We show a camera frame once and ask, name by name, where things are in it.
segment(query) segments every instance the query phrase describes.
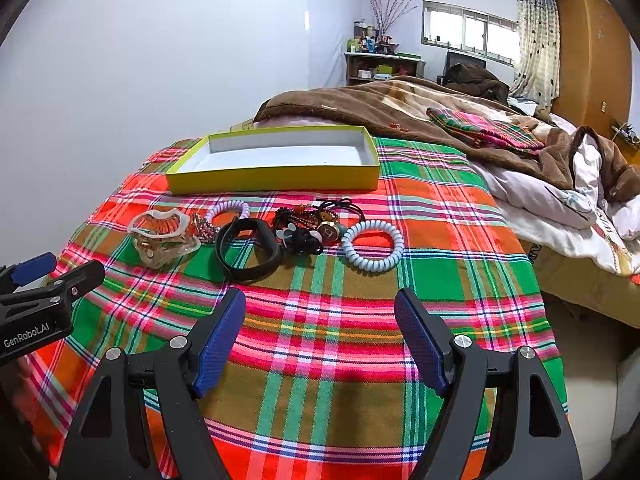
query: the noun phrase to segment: spiral hair tie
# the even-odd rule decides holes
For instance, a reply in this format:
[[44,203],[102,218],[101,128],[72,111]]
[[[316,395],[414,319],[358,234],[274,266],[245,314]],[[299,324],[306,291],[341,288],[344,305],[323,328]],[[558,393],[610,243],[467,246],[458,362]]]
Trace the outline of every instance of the spiral hair tie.
[[[383,231],[387,233],[394,241],[394,248],[391,254],[381,260],[367,260],[360,256],[353,248],[353,241],[364,231]],[[385,272],[393,269],[404,252],[404,238],[402,233],[389,222],[382,220],[366,220],[359,222],[350,229],[342,237],[342,248],[347,259],[357,268],[367,272]]]
[[243,202],[242,200],[229,200],[228,202],[221,202],[207,211],[205,220],[211,223],[211,221],[216,216],[225,211],[238,211],[240,213],[239,219],[242,220],[244,218],[249,218],[250,208],[248,203]]

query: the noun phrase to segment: mouse ear hair tie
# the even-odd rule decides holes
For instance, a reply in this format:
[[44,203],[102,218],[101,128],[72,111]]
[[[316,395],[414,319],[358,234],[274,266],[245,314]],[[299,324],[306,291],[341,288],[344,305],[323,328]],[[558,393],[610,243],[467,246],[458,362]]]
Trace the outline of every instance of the mouse ear hair tie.
[[[367,260],[360,256],[353,248],[353,241],[364,231],[382,231],[391,236],[394,241],[394,248],[393,251],[391,251],[391,254],[381,260]],[[402,258],[402,253],[404,252],[404,238],[402,238],[402,233],[398,228],[391,225],[389,222],[382,220],[366,220],[364,222],[357,223],[350,229],[347,229],[347,232],[342,237],[342,248],[344,250],[344,255],[350,263],[358,269],[366,272],[385,272],[393,269],[400,261],[400,258]]]
[[296,227],[293,223],[284,229],[278,229],[276,237],[289,253],[315,254],[318,256],[324,250],[320,233],[303,227]]

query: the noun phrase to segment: wooden wardrobe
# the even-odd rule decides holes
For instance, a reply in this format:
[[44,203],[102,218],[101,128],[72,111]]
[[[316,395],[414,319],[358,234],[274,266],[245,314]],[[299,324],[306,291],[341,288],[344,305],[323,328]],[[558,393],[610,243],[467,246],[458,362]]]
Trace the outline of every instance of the wooden wardrobe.
[[611,121],[629,117],[629,33],[606,0],[558,0],[558,13],[560,97],[552,111],[611,138]]

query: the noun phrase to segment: window frame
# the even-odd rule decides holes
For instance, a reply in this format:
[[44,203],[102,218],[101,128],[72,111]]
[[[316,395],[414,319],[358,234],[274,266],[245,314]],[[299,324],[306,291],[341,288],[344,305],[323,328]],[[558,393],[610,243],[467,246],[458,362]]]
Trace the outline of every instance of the window frame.
[[[432,41],[425,36],[425,18],[430,16],[428,12],[432,10],[436,12],[447,12],[448,14],[457,14],[462,16],[462,44],[460,47],[453,46],[449,42],[446,41]],[[466,40],[466,19],[471,18],[474,20],[478,20],[480,22],[484,22],[484,35],[482,49],[478,49],[475,47],[469,47],[465,45]],[[497,25],[501,28],[506,28],[507,30],[511,30],[513,32],[518,31],[518,23],[512,22],[511,20],[507,20],[505,18],[500,18],[498,16],[494,16],[492,14],[487,14],[486,12],[479,12],[478,10],[467,9],[466,7],[460,7],[455,5],[443,4],[439,2],[430,2],[427,0],[422,1],[422,35],[420,38],[420,42],[425,45],[431,46],[439,46],[443,48],[448,48],[450,50],[455,50],[458,52],[471,52],[478,56],[484,57],[491,61],[496,61],[498,63],[502,63],[508,66],[514,66],[516,63],[516,59],[511,59],[510,57],[500,56],[495,52],[488,52],[487,42],[488,42],[488,33],[489,33],[489,24]]]

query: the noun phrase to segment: plaid blanket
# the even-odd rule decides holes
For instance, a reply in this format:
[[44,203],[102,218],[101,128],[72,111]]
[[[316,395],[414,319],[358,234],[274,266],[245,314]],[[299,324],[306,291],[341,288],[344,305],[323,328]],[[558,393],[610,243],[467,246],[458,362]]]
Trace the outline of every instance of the plaid blanket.
[[516,124],[494,121],[448,108],[428,108],[427,115],[448,134],[475,148],[503,148],[525,156],[535,156],[544,142]]
[[[204,212],[233,197],[270,221],[281,206],[340,198],[317,192],[172,196],[163,172],[195,142],[153,155],[80,226],[60,256],[55,276],[97,258],[106,279],[76,304],[73,335],[28,357],[36,405],[30,418],[53,463],[105,351],[157,349],[186,334],[229,287],[209,267],[208,246],[169,270],[142,267],[126,232],[135,215],[149,208]],[[347,266],[334,246],[239,287],[247,298],[246,320],[220,384],[200,402],[234,479],[408,477],[442,401],[418,380],[394,320],[392,300],[404,286],[453,332],[485,348],[536,348],[566,405],[562,363],[531,264],[465,156],[420,142],[375,143],[378,190],[344,196],[368,218],[402,231],[404,257],[394,270],[367,276]],[[356,221],[349,214],[341,218],[348,225]],[[389,251],[389,240],[375,233],[356,245],[365,257]],[[231,253],[237,263],[254,264],[250,239],[236,240]],[[159,465],[172,476],[155,391],[146,390],[145,400]],[[479,473],[494,400],[487,390],[466,478]]]

